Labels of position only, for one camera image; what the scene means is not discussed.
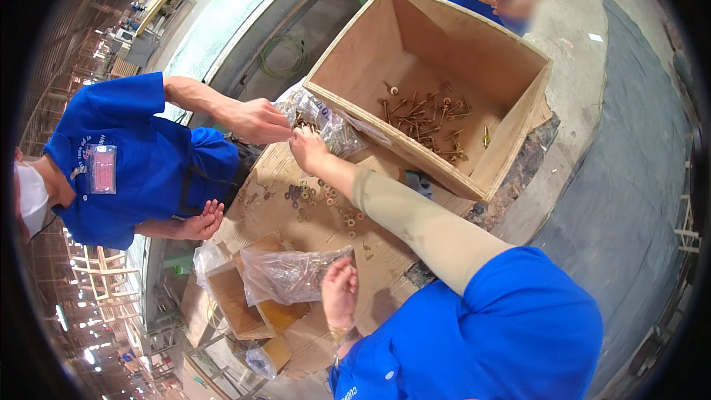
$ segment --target green wire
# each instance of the green wire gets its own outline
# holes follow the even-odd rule
[[[281,45],[283,48],[288,49],[294,55],[294,63],[289,67],[278,69],[271,67],[267,63],[267,58],[269,57],[272,50],[277,46]],[[308,52],[306,50],[306,42],[298,37],[286,35],[286,36],[276,36],[269,40],[262,51],[260,51],[260,69],[265,75],[285,79],[295,75],[299,70],[304,68],[308,61]]]

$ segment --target bag of screws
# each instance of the bag of screws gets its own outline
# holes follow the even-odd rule
[[[321,301],[326,271],[339,259],[353,256],[353,246],[327,252],[271,252],[247,247],[240,256],[247,305],[274,300],[288,306]]]
[[[301,86],[302,82],[290,87],[274,103],[289,119],[291,127],[312,127],[324,139],[328,150],[344,159],[366,148],[368,145],[351,124]]]

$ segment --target gray mat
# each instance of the gray mat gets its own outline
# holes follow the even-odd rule
[[[600,307],[604,341],[588,397],[632,355],[676,282],[681,256],[674,228],[690,131],[644,35],[613,0],[603,4],[609,24],[600,127],[530,241]]]

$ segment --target logo on shirt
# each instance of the logo on shirt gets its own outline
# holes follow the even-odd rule
[[[358,388],[352,387],[346,392],[341,400],[351,400],[356,394],[358,394]]]

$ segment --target beige arm sleeve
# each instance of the beige arm sleeve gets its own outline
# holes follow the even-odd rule
[[[484,264],[513,247],[370,169],[360,168],[355,176],[353,204],[402,239],[460,296]]]

